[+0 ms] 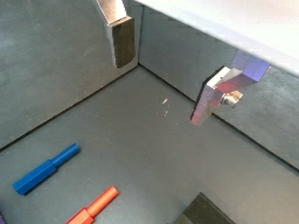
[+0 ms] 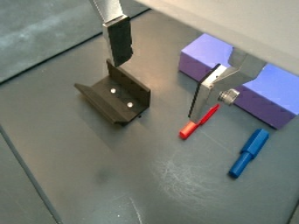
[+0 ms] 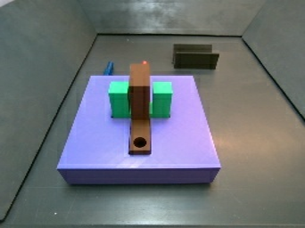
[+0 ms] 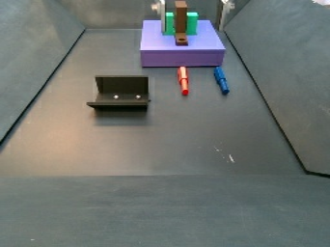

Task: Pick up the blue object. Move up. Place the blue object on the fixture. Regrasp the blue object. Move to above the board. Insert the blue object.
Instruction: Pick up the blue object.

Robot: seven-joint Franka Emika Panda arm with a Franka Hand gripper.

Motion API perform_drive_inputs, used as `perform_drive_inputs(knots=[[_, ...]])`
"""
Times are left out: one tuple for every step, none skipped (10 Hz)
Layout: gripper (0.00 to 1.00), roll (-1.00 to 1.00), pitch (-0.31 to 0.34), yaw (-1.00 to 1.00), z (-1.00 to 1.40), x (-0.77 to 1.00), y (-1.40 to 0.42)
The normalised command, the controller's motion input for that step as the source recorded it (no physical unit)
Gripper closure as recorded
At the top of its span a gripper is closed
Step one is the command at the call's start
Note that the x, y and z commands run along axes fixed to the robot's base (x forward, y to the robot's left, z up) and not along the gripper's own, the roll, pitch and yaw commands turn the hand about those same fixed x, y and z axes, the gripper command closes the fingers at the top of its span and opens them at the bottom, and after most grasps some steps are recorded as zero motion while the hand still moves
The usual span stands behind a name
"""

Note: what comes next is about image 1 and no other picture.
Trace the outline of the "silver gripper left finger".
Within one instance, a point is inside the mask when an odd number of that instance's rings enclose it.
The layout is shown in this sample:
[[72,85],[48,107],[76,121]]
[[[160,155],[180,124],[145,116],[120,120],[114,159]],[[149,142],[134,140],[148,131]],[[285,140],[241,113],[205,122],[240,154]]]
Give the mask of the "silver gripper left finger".
[[93,0],[106,29],[112,61],[116,68],[136,56],[134,19],[126,15],[122,0]]

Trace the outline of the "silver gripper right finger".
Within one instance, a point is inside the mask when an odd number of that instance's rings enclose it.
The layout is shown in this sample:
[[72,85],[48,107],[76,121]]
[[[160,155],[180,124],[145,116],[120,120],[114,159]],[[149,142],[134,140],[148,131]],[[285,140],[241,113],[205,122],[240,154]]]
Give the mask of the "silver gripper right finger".
[[260,81],[271,64],[237,50],[230,61],[230,67],[221,66],[202,82],[190,122],[201,125],[220,105],[234,108],[242,94],[241,88]]

